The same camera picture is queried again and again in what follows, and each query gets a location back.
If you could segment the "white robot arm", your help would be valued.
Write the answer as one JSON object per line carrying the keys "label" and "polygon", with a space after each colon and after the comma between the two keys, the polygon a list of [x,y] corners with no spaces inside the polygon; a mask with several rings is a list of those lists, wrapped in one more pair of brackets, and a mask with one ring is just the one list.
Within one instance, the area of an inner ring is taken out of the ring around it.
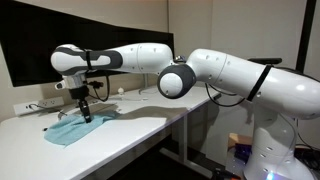
{"label": "white robot arm", "polygon": [[114,70],[154,73],[166,98],[184,96],[198,82],[233,92],[254,108],[252,150],[243,170],[247,180],[315,180],[306,165],[294,157],[297,132],[291,120],[320,115],[320,83],[309,77],[262,65],[222,52],[196,49],[183,64],[173,61],[171,49],[160,43],[139,43],[107,50],[82,50],[72,44],[58,46],[51,55],[53,68],[67,88],[85,106],[87,72]]}

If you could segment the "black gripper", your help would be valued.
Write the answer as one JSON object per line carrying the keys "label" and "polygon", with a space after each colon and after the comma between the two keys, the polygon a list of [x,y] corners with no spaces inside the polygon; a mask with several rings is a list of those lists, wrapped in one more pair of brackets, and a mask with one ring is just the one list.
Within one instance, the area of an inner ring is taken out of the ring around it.
{"label": "black gripper", "polygon": [[82,115],[84,116],[86,123],[90,123],[91,122],[90,109],[87,101],[83,100],[89,95],[88,87],[82,86],[79,88],[70,89],[69,93],[72,99],[79,99],[78,100],[79,109]]}

